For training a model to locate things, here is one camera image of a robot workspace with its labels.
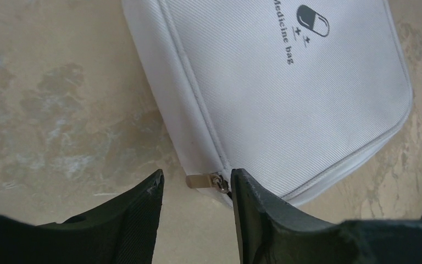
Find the grey storage case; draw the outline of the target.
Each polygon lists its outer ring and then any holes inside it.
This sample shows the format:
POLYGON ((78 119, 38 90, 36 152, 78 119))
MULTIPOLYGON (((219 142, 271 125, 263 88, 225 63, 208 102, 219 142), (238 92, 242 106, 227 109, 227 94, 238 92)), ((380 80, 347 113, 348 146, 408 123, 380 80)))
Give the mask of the grey storage case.
POLYGON ((245 169, 294 206, 376 154, 412 86, 387 1, 123 1, 189 188, 245 169))

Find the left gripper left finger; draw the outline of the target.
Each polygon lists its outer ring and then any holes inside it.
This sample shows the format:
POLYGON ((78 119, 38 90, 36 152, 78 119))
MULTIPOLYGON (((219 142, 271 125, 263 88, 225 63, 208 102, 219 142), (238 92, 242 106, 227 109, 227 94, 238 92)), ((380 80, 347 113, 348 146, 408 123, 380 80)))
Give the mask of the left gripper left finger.
POLYGON ((157 170, 63 223, 30 225, 0 215, 0 263, 151 263, 163 191, 157 170))

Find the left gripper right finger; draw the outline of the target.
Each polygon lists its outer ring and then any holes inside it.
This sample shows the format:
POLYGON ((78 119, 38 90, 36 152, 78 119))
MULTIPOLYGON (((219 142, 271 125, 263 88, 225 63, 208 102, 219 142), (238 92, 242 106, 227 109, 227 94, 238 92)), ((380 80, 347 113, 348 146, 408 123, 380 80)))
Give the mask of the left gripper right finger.
POLYGON ((232 171, 231 188, 241 263, 422 263, 422 218, 329 223, 244 169, 232 171))

